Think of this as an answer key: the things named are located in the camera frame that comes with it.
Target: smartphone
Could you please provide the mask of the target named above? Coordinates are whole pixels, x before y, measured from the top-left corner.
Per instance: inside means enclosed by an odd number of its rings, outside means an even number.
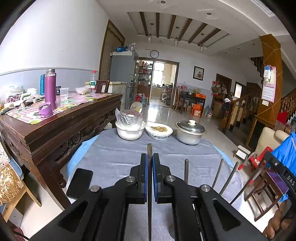
[[[89,189],[93,171],[77,168],[66,192],[67,197],[77,200]]]

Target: lid knob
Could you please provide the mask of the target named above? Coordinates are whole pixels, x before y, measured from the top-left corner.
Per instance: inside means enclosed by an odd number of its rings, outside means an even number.
[[[195,125],[196,125],[196,124],[195,124],[195,120],[189,120],[188,125],[195,126]]]

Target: gray tablecloth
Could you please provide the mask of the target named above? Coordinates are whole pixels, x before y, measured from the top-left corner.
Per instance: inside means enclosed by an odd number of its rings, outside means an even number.
[[[170,168],[172,175],[184,178],[184,160],[189,159],[188,184],[199,187],[202,184],[212,186],[217,173],[221,155],[213,145],[201,139],[195,146],[183,144],[177,140],[176,132],[166,140],[155,140],[146,132],[135,141],[121,139],[115,129],[103,131],[77,164],[70,175],[69,185],[76,168],[94,172],[91,185],[102,188],[114,185],[119,179],[129,175],[131,167],[140,164],[141,153],[146,153],[147,144],[152,143],[153,153],[159,153],[160,163]],[[232,168],[224,162],[215,190],[219,192],[226,182]],[[236,172],[222,197],[230,202],[242,188],[242,181]],[[240,196],[233,206],[238,210],[242,203]],[[148,240],[147,204],[129,206],[125,240]],[[152,240],[173,240],[169,227],[173,224],[170,204],[157,204],[152,195]]]

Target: pink tablecloth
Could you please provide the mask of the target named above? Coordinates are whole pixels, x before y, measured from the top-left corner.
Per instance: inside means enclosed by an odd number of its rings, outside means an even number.
[[[57,108],[53,110],[54,114],[60,113],[64,110],[70,109],[75,107],[79,104],[86,103],[95,99],[100,99],[102,97],[107,96],[108,94],[85,94],[85,95],[78,95],[76,93],[69,93],[68,100],[61,101],[60,96],[57,96]],[[25,107],[21,104],[20,107],[15,108],[7,113],[7,115],[16,118],[20,121],[29,124],[37,124],[40,121],[43,121],[47,118],[41,118],[38,112],[38,107],[43,104],[44,101],[32,104],[31,106]]]

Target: purple thermos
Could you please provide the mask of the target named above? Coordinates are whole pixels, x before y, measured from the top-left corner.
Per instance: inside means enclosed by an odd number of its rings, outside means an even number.
[[[57,74],[55,72],[55,69],[49,69],[46,71],[44,80],[45,102],[50,102],[53,110],[57,108],[56,79]]]

